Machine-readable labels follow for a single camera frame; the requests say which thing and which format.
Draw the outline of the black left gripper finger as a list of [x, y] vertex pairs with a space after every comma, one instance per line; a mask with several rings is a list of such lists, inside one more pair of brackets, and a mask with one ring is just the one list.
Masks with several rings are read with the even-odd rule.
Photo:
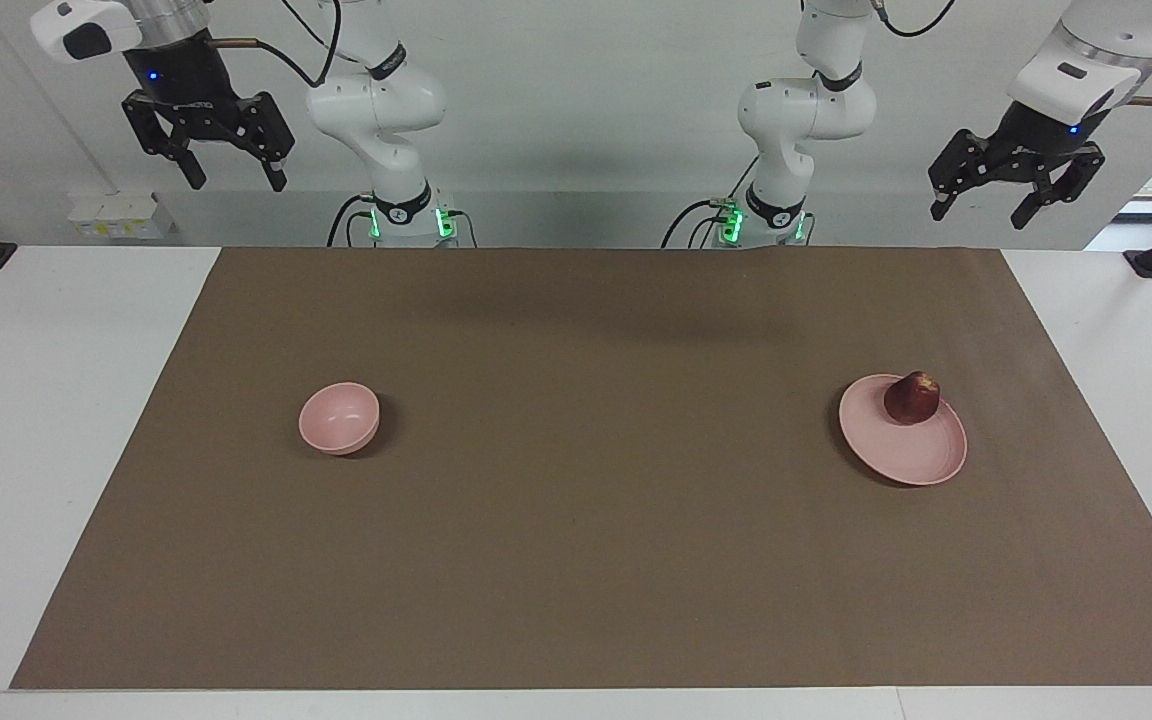
[[1075, 202], [1092, 182], [1105, 164], [1098, 145], [1082, 145], [1059, 165], [1055, 159], [1043, 158], [1034, 165], [1032, 190], [1011, 211], [1011, 228], [1023, 232], [1039, 210], [1056, 202]]
[[929, 182], [934, 192], [931, 217], [941, 222], [961, 194], [992, 181], [993, 168], [987, 158], [990, 138], [969, 129], [960, 129], [929, 165]]

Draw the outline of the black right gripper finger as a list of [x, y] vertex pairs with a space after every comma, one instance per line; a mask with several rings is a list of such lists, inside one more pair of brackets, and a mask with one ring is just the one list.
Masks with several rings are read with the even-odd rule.
[[291, 128], [285, 123], [282, 109], [270, 92], [242, 97], [237, 109], [237, 147], [259, 160], [271, 190], [282, 192], [287, 185], [285, 159], [294, 147]]
[[206, 173], [202, 169], [194, 151], [189, 149], [187, 132], [179, 127], [172, 132], [166, 132], [161, 118], [157, 114], [156, 103], [150, 96], [132, 92], [122, 101], [122, 109], [128, 123], [131, 124], [134, 136], [141, 142], [141, 147], [147, 156], [161, 156], [177, 165], [192, 190], [200, 190], [205, 185]]

